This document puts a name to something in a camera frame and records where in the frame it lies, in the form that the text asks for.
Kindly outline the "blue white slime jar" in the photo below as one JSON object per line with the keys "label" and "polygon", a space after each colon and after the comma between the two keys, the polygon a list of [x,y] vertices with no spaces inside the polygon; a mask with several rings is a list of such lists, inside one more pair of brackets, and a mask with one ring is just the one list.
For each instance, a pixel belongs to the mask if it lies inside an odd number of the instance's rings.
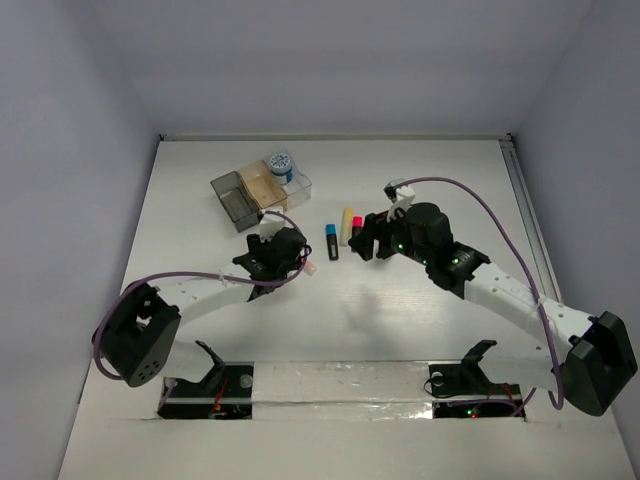
{"label": "blue white slime jar", "polygon": [[286,151],[273,153],[268,158],[267,165],[279,185],[287,185],[293,180],[294,162]]}

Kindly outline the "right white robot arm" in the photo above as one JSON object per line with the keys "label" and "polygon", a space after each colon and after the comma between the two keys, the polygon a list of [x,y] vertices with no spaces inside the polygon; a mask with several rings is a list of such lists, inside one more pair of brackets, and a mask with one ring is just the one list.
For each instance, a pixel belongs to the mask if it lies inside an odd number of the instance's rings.
{"label": "right white robot arm", "polygon": [[638,371],[622,319],[535,296],[485,254],[455,241],[448,217],[434,204],[413,205],[397,219],[370,214],[349,244],[365,261],[399,254],[420,263],[442,290],[553,346],[552,353],[530,357],[513,370],[562,394],[585,414],[603,415]]}

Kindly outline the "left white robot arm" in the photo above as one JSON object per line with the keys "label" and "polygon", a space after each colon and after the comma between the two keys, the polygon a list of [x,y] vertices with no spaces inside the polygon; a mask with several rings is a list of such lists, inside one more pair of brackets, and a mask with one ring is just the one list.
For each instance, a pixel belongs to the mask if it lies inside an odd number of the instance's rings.
{"label": "left white robot arm", "polygon": [[129,284],[91,339],[100,373],[131,388],[166,376],[166,366],[177,360],[171,351],[181,326],[274,292],[300,275],[311,253],[305,236],[291,227],[269,240],[251,234],[247,248],[217,272],[162,272]]}

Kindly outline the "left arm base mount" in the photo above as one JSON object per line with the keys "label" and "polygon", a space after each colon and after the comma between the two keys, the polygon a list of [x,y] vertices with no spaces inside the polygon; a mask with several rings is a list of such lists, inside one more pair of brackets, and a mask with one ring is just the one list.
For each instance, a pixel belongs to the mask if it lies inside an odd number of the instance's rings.
{"label": "left arm base mount", "polygon": [[195,344],[211,366],[198,381],[166,377],[157,415],[170,420],[249,420],[253,414],[253,363],[227,364],[206,343]]}

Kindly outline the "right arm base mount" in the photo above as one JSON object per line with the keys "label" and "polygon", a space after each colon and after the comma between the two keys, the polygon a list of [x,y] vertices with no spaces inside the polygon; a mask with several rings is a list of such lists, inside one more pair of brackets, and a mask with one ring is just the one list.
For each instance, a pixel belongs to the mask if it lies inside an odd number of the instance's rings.
{"label": "right arm base mount", "polygon": [[480,368],[496,345],[495,340],[482,340],[461,360],[429,365],[423,390],[432,399],[434,419],[525,417],[520,386],[491,382]]}

